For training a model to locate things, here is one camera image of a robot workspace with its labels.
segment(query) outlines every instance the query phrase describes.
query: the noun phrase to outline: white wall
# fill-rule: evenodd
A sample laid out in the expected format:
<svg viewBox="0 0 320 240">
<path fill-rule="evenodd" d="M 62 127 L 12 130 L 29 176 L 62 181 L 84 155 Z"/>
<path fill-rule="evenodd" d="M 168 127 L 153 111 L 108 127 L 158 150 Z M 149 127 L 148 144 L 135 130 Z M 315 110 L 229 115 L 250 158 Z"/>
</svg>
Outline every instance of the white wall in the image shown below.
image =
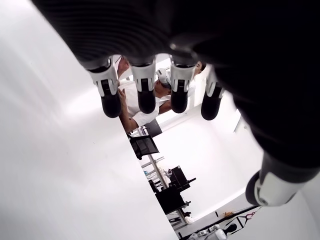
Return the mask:
<svg viewBox="0 0 320 240">
<path fill-rule="evenodd" d="M 320 174 L 303 187 L 302 194 L 305 197 L 320 233 Z"/>
<path fill-rule="evenodd" d="M 30 1 L 0 9 L 0 239 L 176 240 L 89 74 Z"/>
<path fill-rule="evenodd" d="M 223 206 L 230 196 L 241 194 L 251 176 L 260 169 L 262 150 L 245 123 L 233 132 L 231 120 L 236 112 L 231 95 L 222 98 L 216 119 L 206 121 L 200 106 L 169 121 L 163 133 L 154 138 L 165 160 L 163 168 L 181 166 L 187 179 L 197 178 L 181 193 L 191 201 L 186 209 L 195 219 Z"/>
</svg>

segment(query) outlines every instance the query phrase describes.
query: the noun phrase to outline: desk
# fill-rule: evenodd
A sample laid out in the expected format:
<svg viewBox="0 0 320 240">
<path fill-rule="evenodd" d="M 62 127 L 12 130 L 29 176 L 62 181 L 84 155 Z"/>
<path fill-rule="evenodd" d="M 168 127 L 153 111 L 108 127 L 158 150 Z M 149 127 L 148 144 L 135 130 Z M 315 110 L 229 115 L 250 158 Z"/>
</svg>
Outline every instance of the desk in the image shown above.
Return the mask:
<svg viewBox="0 0 320 240">
<path fill-rule="evenodd" d="M 178 239 L 65 43 L 27 0 L 1 9 L 0 239 Z"/>
</svg>

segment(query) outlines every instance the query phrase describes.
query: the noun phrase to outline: white shirt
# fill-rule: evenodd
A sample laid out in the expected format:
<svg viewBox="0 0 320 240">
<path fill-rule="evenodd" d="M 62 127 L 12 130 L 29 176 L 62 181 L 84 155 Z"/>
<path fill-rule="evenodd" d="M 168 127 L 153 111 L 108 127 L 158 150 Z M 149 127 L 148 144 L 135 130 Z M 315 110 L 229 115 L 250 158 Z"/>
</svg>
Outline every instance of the white shirt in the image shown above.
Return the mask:
<svg viewBox="0 0 320 240">
<path fill-rule="evenodd" d="M 139 127 L 150 123 L 159 114 L 159 102 L 160 98 L 155 98 L 155 109 L 152 113 L 146 114 L 140 111 L 138 103 L 138 92 L 134 81 L 129 81 L 126 84 L 120 85 L 119 89 L 122 91 L 125 89 L 125 103 L 128 110 L 129 118 L 134 119 Z"/>
</svg>

